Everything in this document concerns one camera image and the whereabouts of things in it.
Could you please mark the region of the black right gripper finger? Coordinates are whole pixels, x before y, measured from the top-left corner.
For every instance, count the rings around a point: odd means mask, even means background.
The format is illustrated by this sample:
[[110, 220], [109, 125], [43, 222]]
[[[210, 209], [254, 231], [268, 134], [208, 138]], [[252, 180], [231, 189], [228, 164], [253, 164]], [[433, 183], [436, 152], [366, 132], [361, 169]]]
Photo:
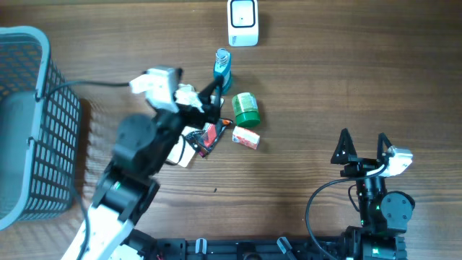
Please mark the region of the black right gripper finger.
[[379, 163], [386, 163], [390, 157], [388, 149], [392, 146], [390, 140], [385, 133], [378, 135], [378, 146], [377, 146], [377, 161]]
[[339, 142], [331, 157], [331, 164], [346, 165], [357, 161], [357, 152], [348, 129], [342, 129]]

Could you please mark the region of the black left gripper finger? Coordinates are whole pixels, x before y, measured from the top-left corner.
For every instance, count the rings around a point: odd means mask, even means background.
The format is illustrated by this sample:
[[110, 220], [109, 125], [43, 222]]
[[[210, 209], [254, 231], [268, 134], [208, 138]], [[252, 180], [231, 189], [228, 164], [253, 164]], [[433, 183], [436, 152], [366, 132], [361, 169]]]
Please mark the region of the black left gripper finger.
[[216, 124], [214, 124], [213, 132], [215, 134], [221, 134], [228, 126], [234, 124], [234, 121], [229, 118], [220, 118]]
[[219, 75], [214, 78], [214, 80], [209, 83], [200, 93], [198, 94], [199, 100], [203, 105], [211, 104], [212, 93], [215, 92], [214, 105], [219, 104], [223, 92], [223, 84], [225, 78], [222, 75]]

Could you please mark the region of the dark red snack packet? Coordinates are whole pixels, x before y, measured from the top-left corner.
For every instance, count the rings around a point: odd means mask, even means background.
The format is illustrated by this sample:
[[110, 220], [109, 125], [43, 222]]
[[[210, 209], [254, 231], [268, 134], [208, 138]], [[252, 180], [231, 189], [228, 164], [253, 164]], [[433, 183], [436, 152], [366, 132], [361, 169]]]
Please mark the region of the dark red snack packet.
[[221, 134], [213, 132], [214, 124], [208, 124], [202, 130], [192, 131], [186, 135], [186, 141], [201, 157], [206, 157], [215, 147]]

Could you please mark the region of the red Kleenex tissue pack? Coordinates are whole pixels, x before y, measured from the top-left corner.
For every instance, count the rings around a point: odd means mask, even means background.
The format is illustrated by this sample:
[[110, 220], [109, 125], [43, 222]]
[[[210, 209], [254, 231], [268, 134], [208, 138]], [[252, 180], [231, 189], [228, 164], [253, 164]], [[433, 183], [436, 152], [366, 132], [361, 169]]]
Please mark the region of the red Kleenex tissue pack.
[[256, 150], [260, 142], [260, 136], [249, 129], [236, 126], [232, 132], [232, 141]]

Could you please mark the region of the green lidded jar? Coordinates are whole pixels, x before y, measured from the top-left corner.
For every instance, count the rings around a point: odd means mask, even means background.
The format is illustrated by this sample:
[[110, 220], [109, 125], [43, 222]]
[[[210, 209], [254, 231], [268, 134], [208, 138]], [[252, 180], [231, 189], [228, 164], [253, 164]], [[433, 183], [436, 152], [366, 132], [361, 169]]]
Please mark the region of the green lidded jar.
[[251, 92], [242, 92], [232, 98], [232, 107], [236, 124], [243, 128], [252, 128], [260, 124], [260, 114], [255, 95]]

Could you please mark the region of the white snack pouch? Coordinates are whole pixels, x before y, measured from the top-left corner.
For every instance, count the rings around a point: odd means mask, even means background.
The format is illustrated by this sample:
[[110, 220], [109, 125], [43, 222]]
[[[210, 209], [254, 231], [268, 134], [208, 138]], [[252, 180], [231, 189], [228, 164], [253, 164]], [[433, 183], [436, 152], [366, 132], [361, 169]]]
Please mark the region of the white snack pouch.
[[[175, 97], [179, 105], [189, 105], [193, 108], [201, 107], [199, 93], [195, 90], [194, 86], [190, 84], [179, 84], [178, 86], [179, 89], [176, 91]], [[186, 126], [182, 130], [177, 144], [168, 155], [167, 161], [186, 168], [200, 149], [196, 137], [201, 137], [210, 126], [212, 126], [211, 123], [205, 123], [205, 125], [200, 128], [196, 126]]]

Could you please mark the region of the teal Listerine mouthwash bottle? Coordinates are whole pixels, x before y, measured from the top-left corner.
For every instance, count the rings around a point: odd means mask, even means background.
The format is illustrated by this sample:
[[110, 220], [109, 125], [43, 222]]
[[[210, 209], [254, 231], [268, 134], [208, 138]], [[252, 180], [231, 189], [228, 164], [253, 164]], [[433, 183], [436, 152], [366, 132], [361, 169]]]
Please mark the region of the teal Listerine mouthwash bottle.
[[219, 48], [215, 53], [214, 77], [223, 76], [222, 94], [226, 95], [232, 85], [232, 54], [225, 48]]

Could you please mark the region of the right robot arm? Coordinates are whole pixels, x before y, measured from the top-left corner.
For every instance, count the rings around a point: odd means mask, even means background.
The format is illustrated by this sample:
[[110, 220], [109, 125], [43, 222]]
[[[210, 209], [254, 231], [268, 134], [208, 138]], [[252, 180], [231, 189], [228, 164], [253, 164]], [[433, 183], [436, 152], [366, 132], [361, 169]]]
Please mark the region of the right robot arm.
[[331, 158], [343, 165], [341, 177], [355, 181], [359, 227], [349, 226], [338, 239], [336, 259], [407, 259], [402, 236], [415, 208], [414, 199], [402, 191], [388, 191], [386, 178], [402, 174], [412, 163], [409, 149], [391, 144], [387, 136], [378, 136], [375, 159], [357, 155], [347, 129], [342, 129]]

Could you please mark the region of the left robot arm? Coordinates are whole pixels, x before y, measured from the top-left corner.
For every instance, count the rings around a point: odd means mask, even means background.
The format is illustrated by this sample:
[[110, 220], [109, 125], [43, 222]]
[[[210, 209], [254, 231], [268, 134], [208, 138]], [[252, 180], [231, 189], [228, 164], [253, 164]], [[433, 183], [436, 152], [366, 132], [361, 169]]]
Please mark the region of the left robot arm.
[[152, 176], [167, 162], [184, 128], [218, 122], [224, 77], [192, 94], [197, 105], [185, 105], [175, 96], [181, 74], [181, 69], [150, 69], [127, 83], [133, 93], [146, 95], [156, 114], [137, 113], [120, 122], [111, 161], [64, 259], [109, 259], [152, 203], [160, 188]]

